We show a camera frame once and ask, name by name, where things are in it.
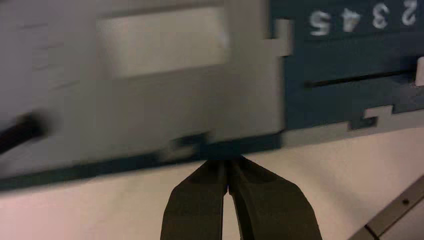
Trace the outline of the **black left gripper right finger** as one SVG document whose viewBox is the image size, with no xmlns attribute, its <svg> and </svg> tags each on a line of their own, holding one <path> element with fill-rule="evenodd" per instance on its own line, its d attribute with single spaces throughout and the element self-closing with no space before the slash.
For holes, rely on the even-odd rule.
<svg viewBox="0 0 424 240">
<path fill-rule="evenodd" d="M 314 209 L 293 182 L 240 156 L 227 163 L 242 240 L 320 240 Z"/>
</svg>

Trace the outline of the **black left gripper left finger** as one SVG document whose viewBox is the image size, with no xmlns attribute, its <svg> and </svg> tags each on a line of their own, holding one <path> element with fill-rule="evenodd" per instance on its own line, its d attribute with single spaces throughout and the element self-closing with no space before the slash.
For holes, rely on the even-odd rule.
<svg viewBox="0 0 424 240">
<path fill-rule="evenodd" d="M 222 239 L 227 189 L 225 163 L 206 161 L 171 191 L 163 213 L 160 239 Z"/>
</svg>

